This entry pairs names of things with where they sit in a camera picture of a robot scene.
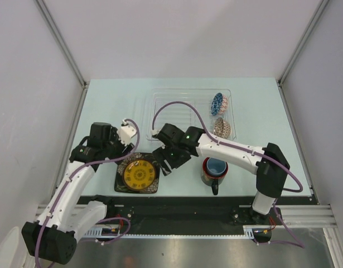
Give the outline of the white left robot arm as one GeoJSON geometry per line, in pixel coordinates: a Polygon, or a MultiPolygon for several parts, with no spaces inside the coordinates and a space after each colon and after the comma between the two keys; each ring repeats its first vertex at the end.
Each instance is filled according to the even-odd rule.
{"type": "Polygon", "coordinates": [[[124,119],[119,128],[95,122],[89,134],[71,151],[65,175],[50,202],[37,219],[26,222],[21,231],[36,267],[41,266],[40,260],[68,263],[78,242],[93,225],[115,219],[115,208],[102,196],[95,197],[77,215],[72,212],[100,165],[121,162],[135,152],[138,145],[132,143],[134,137],[140,138],[140,131],[132,119],[124,119]]]}

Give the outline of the black floral square plate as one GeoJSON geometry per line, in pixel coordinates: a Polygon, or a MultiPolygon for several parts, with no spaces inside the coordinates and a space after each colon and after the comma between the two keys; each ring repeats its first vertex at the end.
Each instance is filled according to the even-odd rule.
{"type": "Polygon", "coordinates": [[[152,154],[133,153],[118,164],[114,190],[128,194],[155,194],[159,177],[160,167],[152,154]]]}

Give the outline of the yellow round plate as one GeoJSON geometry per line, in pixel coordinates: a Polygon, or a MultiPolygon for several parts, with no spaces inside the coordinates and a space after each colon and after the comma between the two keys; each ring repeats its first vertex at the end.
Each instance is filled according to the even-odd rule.
{"type": "Polygon", "coordinates": [[[139,159],[130,162],[124,169],[124,185],[134,191],[141,191],[149,187],[156,179],[156,168],[151,162],[139,159]]]}

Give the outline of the brown lattice pattern bowl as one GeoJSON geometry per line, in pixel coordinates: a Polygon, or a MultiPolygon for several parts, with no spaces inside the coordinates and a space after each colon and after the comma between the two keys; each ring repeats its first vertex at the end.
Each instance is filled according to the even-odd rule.
{"type": "Polygon", "coordinates": [[[231,136],[232,129],[228,121],[219,117],[215,120],[213,134],[221,138],[229,138],[231,136]]]}

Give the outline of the blue triangle pattern bowl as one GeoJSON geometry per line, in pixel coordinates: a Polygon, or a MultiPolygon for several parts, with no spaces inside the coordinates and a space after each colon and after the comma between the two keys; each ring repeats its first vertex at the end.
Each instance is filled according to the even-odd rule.
{"type": "Polygon", "coordinates": [[[211,115],[217,116],[224,114],[229,106],[229,99],[222,93],[217,93],[211,102],[211,115]]]}

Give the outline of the clear wire dish rack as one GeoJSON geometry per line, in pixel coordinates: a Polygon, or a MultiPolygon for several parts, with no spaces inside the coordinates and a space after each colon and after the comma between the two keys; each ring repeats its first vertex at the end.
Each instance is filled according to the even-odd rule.
{"type": "Polygon", "coordinates": [[[199,112],[207,130],[211,133],[215,128],[215,121],[218,118],[224,119],[230,124],[231,129],[230,136],[227,139],[231,141],[236,139],[232,97],[229,89],[155,88],[146,97],[146,116],[148,118],[145,120],[145,124],[148,125],[146,127],[146,139],[148,141],[155,141],[151,136],[152,129],[159,130],[165,123],[175,125],[183,131],[190,126],[202,127],[196,113],[183,104],[170,105],[163,109],[160,114],[157,114],[162,106],[173,101],[182,101],[192,105],[199,112]],[[218,93],[225,97],[228,105],[223,112],[212,115],[212,101],[218,93]]]}

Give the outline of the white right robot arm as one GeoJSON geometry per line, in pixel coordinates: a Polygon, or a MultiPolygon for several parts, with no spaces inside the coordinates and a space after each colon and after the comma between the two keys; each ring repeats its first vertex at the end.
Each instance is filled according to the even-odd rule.
{"type": "Polygon", "coordinates": [[[277,145],[243,145],[216,137],[202,128],[189,127],[182,131],[169,123],[151,133],[153,138],[162,142],[162,146],[152,154],[165,176],[193,156],[225,161],[254,174],[257,193],[250,218],[256,224],[263,224],[269,219],[270,209],[281,196],[289,171],[288,161],[277,145]]]}

